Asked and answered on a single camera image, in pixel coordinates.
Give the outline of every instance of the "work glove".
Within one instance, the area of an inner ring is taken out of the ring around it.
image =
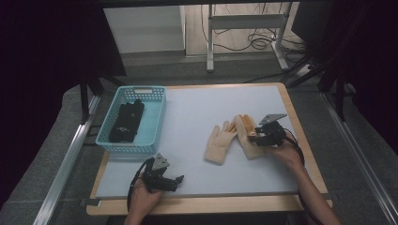
[[[237,126],[237,137],[242,145],[247,159],[255,159],[264,156],[268,152],[265,146],[257,146],[255,142],[250,142],[248,136],[255,136],[255,122],[248,114],[235,116]]]
[[[236,135],[237,129],[235,128],[234,122],[229,124],[228,121],[225,121],[221,131],[219,126],[214,127],[208,139],[205,159],[217,164],[223,164],[225,162],[226,152]]]

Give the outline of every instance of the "black curtain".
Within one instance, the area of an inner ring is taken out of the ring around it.
[[[98,2],[0,3],[3,204],[82,76],[126,76]]]
[[[323,37],[326,44],[316,56],[323,61],[333,55],[349,32],[347,20],[364,3],[369,10],[344,50],[341,65],[333,71],[343,72],[344,81],[355,87],[353,103],[398,154],[398,1],[333,1]]]

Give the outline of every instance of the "person's arm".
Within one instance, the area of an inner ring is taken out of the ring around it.
[[[131,195],[130,211],[127,215],[125,225],[140,225],[144,217],[156,206],[161,199],[163,191],[149,193],[141,178],[134,185]]]
[[[311,180],[293,144],[284,141],[272,153],[284,162],[295,175],[301,197],[313,215],[323,224],[342,224]]]

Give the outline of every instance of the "wall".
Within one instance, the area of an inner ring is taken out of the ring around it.
[[[104,9],[120,53],[185,49],[184,7]]]

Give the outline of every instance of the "gray floor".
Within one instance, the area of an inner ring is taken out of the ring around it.
[[[210,74],[206,73],[203,57],[126,56],[124,63],[129,76],[119,80],[127,84],[244,83],[263,76],[266,78],[258,80],[258,83],[273,83],[282,77],[274,75],[280,73],[278,63],[273,54],[266,53],[261,56],[248,54],[218,56],[215,72]],[[98,132],[117,88],[112,83],[101,81],[106,91],[89,134]],[[317,92],[317,81],[318,78],[315,77],[296,88],[289,89],[288,92],[333,199],[334,210],[343,224],[389,224],[341,133],[331,119],[324,99]],[[344,112],[346,123],[357,138],[363,153],[381,183],[397,203],[398,177],[393,172],[398,171],[398,157],[360,115],[349,98],[345,99]],[[50,135],[2,208],[0,224],[33,223],[79,126],[80,113],[80,92],[79,87],[75,87],[64,95],[63,108]],[[91,217],[85,212],[84,205],[81,205],[82,200],[89,198],[103,153],[101,148],[92,145],[94,139],[95,136],[86,138],[54,210],[51,224],[107,223],[107,217]],[[170,221],[189,224],[187,220]],[[248,221],[248,224],[254,224],[254,221]]]

